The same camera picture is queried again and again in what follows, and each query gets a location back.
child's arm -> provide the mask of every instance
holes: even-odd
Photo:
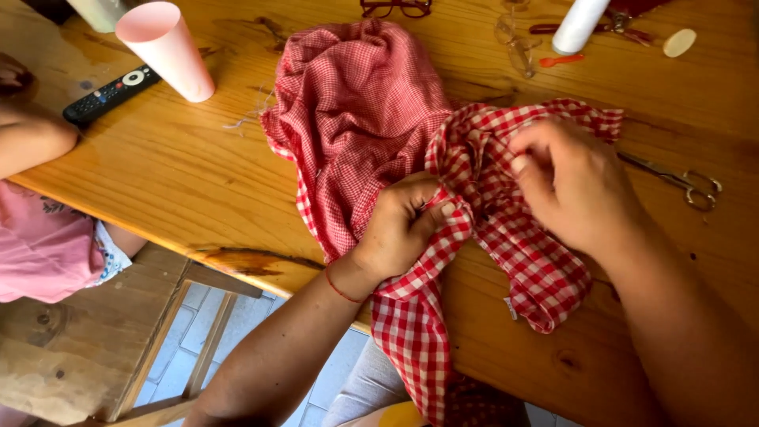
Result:
[[[0,101],[0,179],[66,154],[77,143],[76,130],[34,105]]]

scissors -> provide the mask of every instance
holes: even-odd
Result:
[[[624,151],[618,151],[617,156],[625,162],[635,165],[648,173],[652,173],[672,185],[685,189],[685,202],[688,203],[690,207],[700,210],[701,212],[708,212],[714,209],[714,205],[716,204],[715,196],[722,192],[722,184],[719,181],[694,170],[689,170],[682,175],[678,175],[650,160],[641,159],[640,157],[633,156]],[[704,190],[697,187],[690,180],[689,176],[697,176],[698,178],[708,181],[711,184],[711,190]],[[697,198],[704,202],[699,203],[694,200],[694,195],[698,196]]]

orange plastic spoon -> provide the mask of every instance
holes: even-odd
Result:
[[[553,67],[556,64],[563,64],[564,62],[574,62],[574,61],[580,61],[581,59],[585,59],[585,55],[578,53],[577,55],[570,55],[570,56],[560,56],[558,58],[541,58],[540,63],[541,67],[548,68]]]

eyeglasses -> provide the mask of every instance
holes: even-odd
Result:
[[[432,0],[391,0],[390,2],[366,2],[361,0],[364,8],[362,17],[386,17],[392,12],[392,8],[398,6],[401,12],[408,17],[425,17],[430,14]]]
[[[520,6],[524,7],[526,3],[521,3]],[[535,75],[531,50],[540,46],[543,40],[519,36],[516,33],[514,22],[514,12],[519,9],[513,3],[511,9],[510,14],[503,14],[496,21],[494,28],[496,40],[498,43],[508,46],[509,59],[514,68],[526,78],[531,78]]]

pink shirt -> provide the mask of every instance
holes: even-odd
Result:
[[[93,219],[0,180],[0,302],[58,302],[103,272]]]

